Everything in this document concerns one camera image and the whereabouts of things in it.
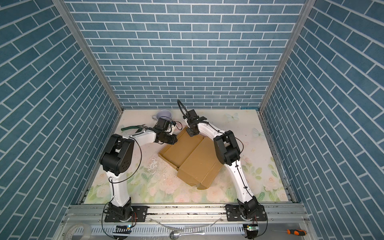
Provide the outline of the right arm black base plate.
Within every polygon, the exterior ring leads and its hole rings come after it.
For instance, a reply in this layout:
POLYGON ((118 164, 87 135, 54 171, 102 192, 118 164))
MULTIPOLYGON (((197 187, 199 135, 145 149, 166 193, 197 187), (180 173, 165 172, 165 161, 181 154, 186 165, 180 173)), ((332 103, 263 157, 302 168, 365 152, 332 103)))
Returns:
POLYGON ((252 207, 246 210, 244 206, 239 205, 225 205, 226 216, 228 222, 240 221, 266 221, 268 219, 267 213, 263 205, 252 207))

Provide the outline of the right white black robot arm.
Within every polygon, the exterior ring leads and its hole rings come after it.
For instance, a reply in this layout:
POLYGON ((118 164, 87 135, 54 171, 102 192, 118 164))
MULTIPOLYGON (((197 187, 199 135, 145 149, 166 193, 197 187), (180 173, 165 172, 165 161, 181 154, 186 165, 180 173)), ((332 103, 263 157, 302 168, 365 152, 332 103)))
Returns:
POLYGON ((240 161, 241 150, 234 133, 214 127, 207 118, 198 116, 194 110, 182 111, 182 114, 188 126, 187 133, 191 137, 203 134, 213 140, 216 156, 230 173, 235 186, 239 210, 245 219, 251 218, 261 210, 261 205, 246 181, 240 161))

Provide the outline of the brown cardboard box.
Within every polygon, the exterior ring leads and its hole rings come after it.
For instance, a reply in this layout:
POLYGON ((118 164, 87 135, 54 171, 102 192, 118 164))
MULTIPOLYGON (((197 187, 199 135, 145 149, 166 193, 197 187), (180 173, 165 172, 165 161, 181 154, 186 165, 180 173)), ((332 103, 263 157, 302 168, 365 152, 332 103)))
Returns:
POLYGON ((185 128, 177 140, 160 150, 158 156, 176 169, 177 177, 189 186, 208 189, 223 167, 216 156, 214 142, 202 135, 190 137, 185 128))

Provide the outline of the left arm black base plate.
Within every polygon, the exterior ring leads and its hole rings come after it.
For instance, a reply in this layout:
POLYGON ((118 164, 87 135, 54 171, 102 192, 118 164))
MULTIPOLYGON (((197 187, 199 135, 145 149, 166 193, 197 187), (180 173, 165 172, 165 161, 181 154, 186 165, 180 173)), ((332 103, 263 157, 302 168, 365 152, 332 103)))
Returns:
POLYGON ((106 223, 125 223, 125 222, 145 222, 148 206, 128 206, 116 207, 113 205, 108 206, 104 210, 104 221, 106 223))

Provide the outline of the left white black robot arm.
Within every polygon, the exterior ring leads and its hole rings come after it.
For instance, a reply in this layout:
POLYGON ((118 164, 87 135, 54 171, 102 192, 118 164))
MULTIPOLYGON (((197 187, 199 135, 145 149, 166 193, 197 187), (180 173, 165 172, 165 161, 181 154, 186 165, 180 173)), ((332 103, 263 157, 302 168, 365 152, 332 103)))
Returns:
POLYGON ((100 158, 100 164, 107 173, 112 191, 110 209, 123 210, 131 207, 131 197, 125 183, 134 174, 127 177, 125 172, 130 168, 134 147, 141 149, 142 146, 152 143, 173 145, 177 142, 177 136, 174 134, 177 128, 178 124, 175 121, 165 117, 160 118, 154 127, 129 126, 129 130, 138 129, 133 135, 124 137, 113 134, 110 136, 100 158))

